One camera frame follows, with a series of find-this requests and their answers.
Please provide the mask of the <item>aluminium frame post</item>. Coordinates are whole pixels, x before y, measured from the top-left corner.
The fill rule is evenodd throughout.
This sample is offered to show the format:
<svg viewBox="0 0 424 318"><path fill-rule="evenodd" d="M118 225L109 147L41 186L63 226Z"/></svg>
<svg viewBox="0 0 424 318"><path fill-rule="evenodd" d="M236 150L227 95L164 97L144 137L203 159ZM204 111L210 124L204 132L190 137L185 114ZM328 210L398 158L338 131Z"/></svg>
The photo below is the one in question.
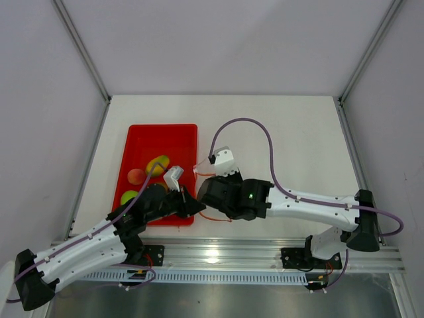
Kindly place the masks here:
<svg viewBox="0 0 424 318"><path fill-rule="evenodd" d="M59 19L61 20L66 32L68 33L100 96L106 103L110 102L111 95L107 91L100 73L83 41L83 38L80 35L80 32L78 31L75 22L73 21L71 14L69 13L68 8L66 7L65 2L61 0L52 0L51 4L54 7Z"/></svg>
<svg viewBox="0 0 424 318"><path fill-rule="evenodd" d="M338 98L339 104L341 106L346 103L354 88L357 86L368 65L372 61L385 37L389 33L404 4L404 0L393 0L390 2L389 7L379 22L377 29L371 36L370 41L367 44L363 54L361 55L359 62L357 63L353 73L349 77L341 95Z"/></svg>

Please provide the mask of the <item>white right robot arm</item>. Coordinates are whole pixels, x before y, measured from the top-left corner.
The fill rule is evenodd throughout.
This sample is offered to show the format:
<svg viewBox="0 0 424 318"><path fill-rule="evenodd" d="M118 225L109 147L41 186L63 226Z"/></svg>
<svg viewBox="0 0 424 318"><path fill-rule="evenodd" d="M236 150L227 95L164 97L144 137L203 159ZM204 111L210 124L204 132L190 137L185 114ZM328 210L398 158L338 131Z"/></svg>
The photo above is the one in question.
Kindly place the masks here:
<svg viewBox="0 0 424 318"><path fill-rule="evenodd" d="M233 174L207 178L197 199L232 220L287 217L328 225L323 233L305 240L302 258L313 268L346 248L359 252L380 249L376 214L367 206L359 207L357 197L318 195L309 199L304 193L284 194L269 181L243 180Z"/></svg>

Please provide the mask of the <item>pink peach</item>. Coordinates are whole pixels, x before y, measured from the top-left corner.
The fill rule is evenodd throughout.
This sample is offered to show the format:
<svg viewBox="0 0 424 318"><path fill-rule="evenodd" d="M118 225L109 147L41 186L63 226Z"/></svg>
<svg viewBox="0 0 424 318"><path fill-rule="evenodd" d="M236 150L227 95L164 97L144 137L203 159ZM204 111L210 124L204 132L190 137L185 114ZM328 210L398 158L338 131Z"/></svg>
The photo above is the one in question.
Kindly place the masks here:
<svg viewBox="0 0 424 318"><path fill-rule="evenodd" d="M127 180L131 185L137 186L143 184L146 179L144 170L139 168L134 168L130 170L127 174Z"/></svg>

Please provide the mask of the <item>red plastic tray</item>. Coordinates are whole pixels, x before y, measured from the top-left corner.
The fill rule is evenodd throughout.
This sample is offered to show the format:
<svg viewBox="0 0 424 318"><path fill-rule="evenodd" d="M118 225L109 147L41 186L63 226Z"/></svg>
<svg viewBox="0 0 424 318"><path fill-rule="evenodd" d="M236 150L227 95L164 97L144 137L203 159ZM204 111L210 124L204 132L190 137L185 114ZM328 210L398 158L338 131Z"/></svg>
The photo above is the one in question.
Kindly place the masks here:
<svg viewBox="0 0 424 318"><path fill-rule="evenodd" d="M144 170L151 159L166 155L170 159L167 169L172 166L180 166L184 169L179 178L180 186L185 186L195 199L195 178L193 166L197 163L197 126L195 124L176 125L132 125L129 127L125 144L121 168L115 190L112 212L108 219L115 219L133 200L120 205L120 199L124 192L142 190L142 185L131 185L127 180L127 174L134 168ZM182 219L176 215L164 215L164 198L170 192L165 191L156 182L165 182L163 175L150 178L146 188L135 204L119 220L143 221L150 226L190 226L194 222L194 216Z"/></svg>

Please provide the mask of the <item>right aluminium frame post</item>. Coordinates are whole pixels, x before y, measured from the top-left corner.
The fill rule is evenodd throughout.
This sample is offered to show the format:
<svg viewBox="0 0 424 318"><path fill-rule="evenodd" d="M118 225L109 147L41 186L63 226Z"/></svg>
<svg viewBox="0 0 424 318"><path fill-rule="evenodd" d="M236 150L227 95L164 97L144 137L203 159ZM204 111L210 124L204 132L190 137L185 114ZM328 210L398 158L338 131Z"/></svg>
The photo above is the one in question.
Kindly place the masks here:
<svg viewBox="0 0 424 318"><path fill-rule="evenodd" d="M339 104L341 106L346 103L354 88L357 86L368 65L372 61L385 37L389 33L404 4L404 0L393 0L390 2L389 7L379 22L377 29L371 36L370 41L367 44L363 54L361 55L359 62L357 63L353 73L349 77L341 95L338 98Z"/></svg>

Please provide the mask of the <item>yellow green mango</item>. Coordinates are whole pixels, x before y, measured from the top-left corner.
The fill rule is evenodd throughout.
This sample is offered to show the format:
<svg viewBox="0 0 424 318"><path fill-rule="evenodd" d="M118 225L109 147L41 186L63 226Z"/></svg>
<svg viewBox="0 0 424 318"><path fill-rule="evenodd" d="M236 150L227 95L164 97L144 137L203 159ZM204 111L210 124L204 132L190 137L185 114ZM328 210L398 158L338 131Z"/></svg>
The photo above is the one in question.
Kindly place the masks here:
<svg viewBox="0 0 424 318"><path fill-rule="evenodd" d="M152 178L157 178L166 171L169 164L170 164L170 159L168 156L166 155L157 156L151 159L149 163L147 163L145 167L145 173L146 175L150 174Z"/></svg>

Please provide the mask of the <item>clear zip top bag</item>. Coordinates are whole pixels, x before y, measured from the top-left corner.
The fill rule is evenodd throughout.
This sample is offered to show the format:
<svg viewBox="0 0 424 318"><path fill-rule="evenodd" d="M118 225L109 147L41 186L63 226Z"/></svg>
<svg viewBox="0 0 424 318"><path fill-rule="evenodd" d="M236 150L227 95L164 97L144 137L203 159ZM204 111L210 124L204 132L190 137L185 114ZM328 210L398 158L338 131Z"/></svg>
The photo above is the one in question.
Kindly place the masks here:
<svg viewBox="0 0 424 318"><path fill-rule="evenodd" d="M198 194L202 183L210 177L216 176L215 171L208 158L203 159L201 162L198 162L193 167L193 174L195 178L195 193ZM232 223L233 221L223 215L222 217L209 216L205 214L205 211L199 212L200 217L208 221L215 223Z"/></svg>

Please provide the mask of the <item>green apple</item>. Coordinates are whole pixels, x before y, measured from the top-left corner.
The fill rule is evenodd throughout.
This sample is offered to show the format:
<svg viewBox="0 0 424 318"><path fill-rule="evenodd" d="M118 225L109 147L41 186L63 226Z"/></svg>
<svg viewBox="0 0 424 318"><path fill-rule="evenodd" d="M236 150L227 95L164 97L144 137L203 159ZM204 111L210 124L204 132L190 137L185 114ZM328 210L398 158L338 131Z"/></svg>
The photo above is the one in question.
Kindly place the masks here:
<svg viewBox="0 0 424 318"><path fill-rule="evenodd" d="M128 201L134 199L138 195L138 192L135 190L128 190L124 192L120 199L120 205L126 204Z"/></svg>

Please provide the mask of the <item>aluminium front rail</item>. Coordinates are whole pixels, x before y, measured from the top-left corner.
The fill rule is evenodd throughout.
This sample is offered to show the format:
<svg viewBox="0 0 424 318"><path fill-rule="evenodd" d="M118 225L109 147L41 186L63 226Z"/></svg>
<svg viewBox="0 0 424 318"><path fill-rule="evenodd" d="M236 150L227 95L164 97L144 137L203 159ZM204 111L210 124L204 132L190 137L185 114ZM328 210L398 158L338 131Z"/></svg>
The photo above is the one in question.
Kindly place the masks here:
<svg viewBox="0 0 424 318"><path fill-rule="evenodd" d="M281 270L282 248L303 248L303 239L232 239L143 237L147 245L165 248L163 269L259 271ZM397 247L382 246L378 252L351 250L348 273L405 273Z"/></svg>

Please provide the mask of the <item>brown kiwi fruit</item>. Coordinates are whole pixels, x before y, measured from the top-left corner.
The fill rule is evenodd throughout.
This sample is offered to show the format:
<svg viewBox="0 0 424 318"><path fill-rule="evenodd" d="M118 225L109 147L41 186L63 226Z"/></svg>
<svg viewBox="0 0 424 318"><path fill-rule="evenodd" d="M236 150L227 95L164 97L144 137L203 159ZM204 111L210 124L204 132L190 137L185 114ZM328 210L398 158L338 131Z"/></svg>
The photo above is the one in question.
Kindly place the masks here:
<svg viewBox="0 0 424 318"><path fill-rule="evenodd" d="M166 191L166 192L168 192L168 191L169 191L169 188L168 188L168 186L166 185L166 183L165 183L165 182L156 182L155 184L156 184L156 185L158 185L158 186L163 187L163 188L165 189L165 191Z"/></svg>

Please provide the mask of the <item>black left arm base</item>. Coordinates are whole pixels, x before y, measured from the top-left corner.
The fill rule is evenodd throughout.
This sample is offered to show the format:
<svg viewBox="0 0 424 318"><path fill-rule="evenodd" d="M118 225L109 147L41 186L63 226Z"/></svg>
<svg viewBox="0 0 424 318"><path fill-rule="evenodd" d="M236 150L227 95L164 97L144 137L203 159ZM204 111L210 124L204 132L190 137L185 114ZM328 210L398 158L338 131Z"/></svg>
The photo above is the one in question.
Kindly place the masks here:
<svg viewBox="0 0 424 318"><path fill-rule="evenodd" d="M148 267L162 267L165 247L163 245L146 245L139 264Z"/></svg>

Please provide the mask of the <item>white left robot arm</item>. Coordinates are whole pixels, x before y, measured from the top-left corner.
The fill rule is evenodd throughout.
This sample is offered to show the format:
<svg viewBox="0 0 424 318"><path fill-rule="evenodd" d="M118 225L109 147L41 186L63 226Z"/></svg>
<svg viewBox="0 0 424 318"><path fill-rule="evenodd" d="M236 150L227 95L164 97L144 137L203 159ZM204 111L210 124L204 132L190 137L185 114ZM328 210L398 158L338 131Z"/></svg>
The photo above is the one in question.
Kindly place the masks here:
<svg viewBox="0 0 424 318"><path fill-rule="evenodd" d="M185 187L166 191L150 185L85 233L42 252L18 253L17 301L32 311L86 274L116 264L138 264L145 250L139 234L147 224L171 215L188 218L205 208Z"/></svg>

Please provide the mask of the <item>left aluminium frame post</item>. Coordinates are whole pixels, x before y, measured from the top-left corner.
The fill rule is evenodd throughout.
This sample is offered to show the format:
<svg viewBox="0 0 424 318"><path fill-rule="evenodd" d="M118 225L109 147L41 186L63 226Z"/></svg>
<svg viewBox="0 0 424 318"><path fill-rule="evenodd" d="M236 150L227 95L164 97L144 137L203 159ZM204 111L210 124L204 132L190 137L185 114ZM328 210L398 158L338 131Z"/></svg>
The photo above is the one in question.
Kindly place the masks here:
<svg viewBox="0 0 424 318"><path fill-rule="evenodd" d="M111 95L107 91L100 73L83 41L83 38L80 35L80 32L78 31L75 22L73 21L71 14L69 13L68 8L66 7L65 2L61 0L52 0L51 4L54 7L59 19L61 20L66 32L68 33L100 96L106 103L110 102Z"/></svg>

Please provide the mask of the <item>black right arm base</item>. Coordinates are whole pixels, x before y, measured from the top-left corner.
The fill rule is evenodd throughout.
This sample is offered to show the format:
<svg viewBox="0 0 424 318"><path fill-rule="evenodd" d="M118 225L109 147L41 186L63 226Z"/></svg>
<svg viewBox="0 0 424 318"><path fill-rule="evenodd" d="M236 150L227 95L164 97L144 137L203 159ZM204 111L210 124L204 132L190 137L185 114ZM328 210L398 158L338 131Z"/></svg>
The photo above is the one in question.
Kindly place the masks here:
<svg viewBox="0 0 424 318"><path fill-rule="evenodd" d="M304 248L281 248L280 254L283 269L310 272L326 269L340 270L343 267L339 253L327 260L312 257Z"/></svg>

